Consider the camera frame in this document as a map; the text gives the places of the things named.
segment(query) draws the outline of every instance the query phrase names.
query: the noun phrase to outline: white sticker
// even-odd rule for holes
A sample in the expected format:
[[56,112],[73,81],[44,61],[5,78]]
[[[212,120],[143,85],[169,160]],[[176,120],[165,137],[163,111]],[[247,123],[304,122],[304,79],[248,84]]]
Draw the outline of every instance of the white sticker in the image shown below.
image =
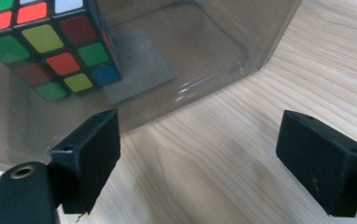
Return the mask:
[[37,0],[21,0],[19,3],[21,5],[27,4],[27,3],[32,3],[32,2],[36,2]]
[[82,0],[56,0],[55,13],[71,11],[83,6]]

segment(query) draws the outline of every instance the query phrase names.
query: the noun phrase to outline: rubik's cube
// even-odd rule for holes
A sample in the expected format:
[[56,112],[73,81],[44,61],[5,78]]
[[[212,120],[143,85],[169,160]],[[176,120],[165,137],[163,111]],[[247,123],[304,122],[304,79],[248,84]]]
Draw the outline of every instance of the rubik's cube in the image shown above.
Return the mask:
[[120,80],[95,0],[0,0],[0,61],[46,101]]

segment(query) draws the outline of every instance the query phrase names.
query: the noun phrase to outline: clear plastic box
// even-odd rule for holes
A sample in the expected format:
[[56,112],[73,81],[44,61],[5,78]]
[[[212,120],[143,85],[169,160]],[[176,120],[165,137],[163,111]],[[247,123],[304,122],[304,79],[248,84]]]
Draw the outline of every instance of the clear plastic box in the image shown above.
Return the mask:
[[50,159],[90,115],[126,132],[260,69],[300,0],[98,0],[122,81],[46,102],[0,63],[0,169]]

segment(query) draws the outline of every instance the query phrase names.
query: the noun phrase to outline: wood grain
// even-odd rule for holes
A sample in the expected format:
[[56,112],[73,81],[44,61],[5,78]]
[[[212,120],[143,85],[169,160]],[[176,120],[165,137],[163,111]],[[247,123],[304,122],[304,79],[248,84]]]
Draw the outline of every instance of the wood grain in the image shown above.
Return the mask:
[[326,216],[277,159],[285,109],[357,140],[357,1],[304,0],[261,71],[124,134],[80,223],[357,223]]

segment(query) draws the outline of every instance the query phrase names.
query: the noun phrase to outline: wooden table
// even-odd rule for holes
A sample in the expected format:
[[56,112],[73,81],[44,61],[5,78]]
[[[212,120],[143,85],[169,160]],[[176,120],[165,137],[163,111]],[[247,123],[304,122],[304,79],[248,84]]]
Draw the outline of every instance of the wooden table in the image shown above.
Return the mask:
[[124,134],[80,223],[357,223],[326,216],[276,157],[285,109],[357,140],[357,1],[303,0],[261,71]]

